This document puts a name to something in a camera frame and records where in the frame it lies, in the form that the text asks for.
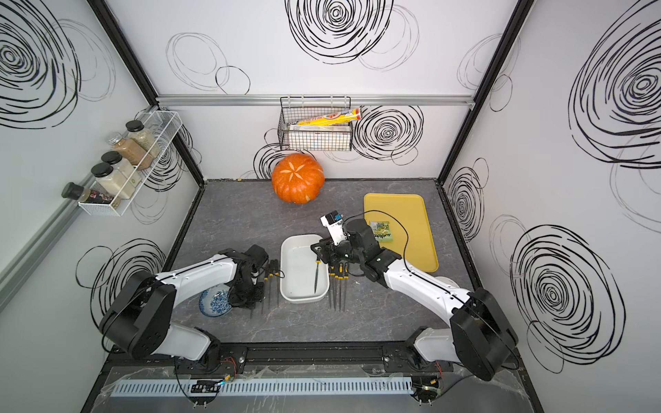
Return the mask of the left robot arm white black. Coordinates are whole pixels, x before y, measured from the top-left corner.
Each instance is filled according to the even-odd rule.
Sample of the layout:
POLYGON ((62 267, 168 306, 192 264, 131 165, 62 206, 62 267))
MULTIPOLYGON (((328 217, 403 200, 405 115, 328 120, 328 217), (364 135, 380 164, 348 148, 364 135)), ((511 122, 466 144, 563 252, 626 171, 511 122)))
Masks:
POLYGON ((215 339, 203 330, 178 325, 172 313, 184 301, 212 287, 228 287, 228 304, 252 310, 263 299, 258 281, 269 256, 258 245, 246 252, 220 251, 170 272, 131 275, 98 324, 102 337, 135 360, 153 354, 205 361, 215 339))

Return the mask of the file tool top black-yellow handle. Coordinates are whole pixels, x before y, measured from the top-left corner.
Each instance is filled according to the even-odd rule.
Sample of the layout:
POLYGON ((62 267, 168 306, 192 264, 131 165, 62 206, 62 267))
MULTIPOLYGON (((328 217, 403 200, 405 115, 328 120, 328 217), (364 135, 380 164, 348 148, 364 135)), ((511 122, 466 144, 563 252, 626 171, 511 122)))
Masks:
POLYGON ((329 301, 330 308, 336 309, 336 270, 331 264, 328 265, 329 273, 329 301))

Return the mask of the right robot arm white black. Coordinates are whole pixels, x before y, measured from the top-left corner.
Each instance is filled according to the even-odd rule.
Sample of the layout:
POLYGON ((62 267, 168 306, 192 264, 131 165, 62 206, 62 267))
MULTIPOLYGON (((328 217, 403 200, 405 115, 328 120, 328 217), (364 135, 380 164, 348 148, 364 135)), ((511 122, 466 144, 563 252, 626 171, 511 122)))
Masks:
POLYGON ((483 287, 469 291, 415 268, 403 255, 380 246, 372 228, 338 212, 320 219, 329 232, 311 249, 323 263, 359 266, 363 276, 426 307, 445 323, 443 329, 421 328, 408 346, 424 362, 458 363, 489 381, 515 357, 518 338, 493 295, 483 287))

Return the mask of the white plastic storage box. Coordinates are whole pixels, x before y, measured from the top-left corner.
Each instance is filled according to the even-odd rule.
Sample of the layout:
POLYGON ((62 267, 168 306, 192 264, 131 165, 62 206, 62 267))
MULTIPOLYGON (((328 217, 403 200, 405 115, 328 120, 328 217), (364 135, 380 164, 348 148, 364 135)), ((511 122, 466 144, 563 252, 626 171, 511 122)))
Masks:
POLYGON ((318 258, 310 246, 320 241, 317 234, 288 237, 281 247, 280 294, 293 304, 310 304, 322 301, 329 292, 329 273, 326 264, 321 262, 318 280, 318 293, 313 293, 316 261, 318 258))

